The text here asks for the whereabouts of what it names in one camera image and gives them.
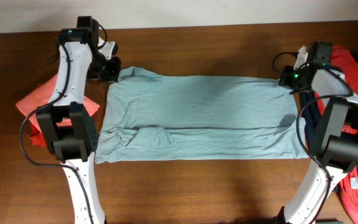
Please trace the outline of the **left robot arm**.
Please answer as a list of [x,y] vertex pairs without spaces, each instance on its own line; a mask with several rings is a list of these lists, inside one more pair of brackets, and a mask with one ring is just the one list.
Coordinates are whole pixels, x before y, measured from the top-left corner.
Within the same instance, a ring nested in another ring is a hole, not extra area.
[[100,38],[103,30],[96,19],[80,16],[75,28],[60,31],[57,82],[49,102],[35,114],[48,150],[67,177],[75,223],[107,222],[94,173],[98,133],[85,108],[86,82],[116,82],[121,71],[117,43]]

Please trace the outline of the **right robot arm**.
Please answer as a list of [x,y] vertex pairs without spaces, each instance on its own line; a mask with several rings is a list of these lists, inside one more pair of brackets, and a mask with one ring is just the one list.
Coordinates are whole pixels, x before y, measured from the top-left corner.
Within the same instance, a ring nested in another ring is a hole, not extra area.
[[306,176],[273,221],[315,223],[335,186],[358,167],[358,96],[346,82],[344,72],[332,65],[331,43],[314,42],[294,55],[294,66],[286,66],[280,74],[280,86],[291,93],[317,93],[309,104],[322,101],[325,110],[312,139],[307,144],[300,142],[311,159]]

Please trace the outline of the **light blue t-shirt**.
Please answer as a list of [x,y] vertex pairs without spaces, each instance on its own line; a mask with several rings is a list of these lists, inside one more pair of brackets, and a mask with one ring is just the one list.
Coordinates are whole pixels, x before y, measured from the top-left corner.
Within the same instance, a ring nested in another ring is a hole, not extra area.
[[297,114],[274,79],[129,67],[109,87],[95,161],[302,159]]

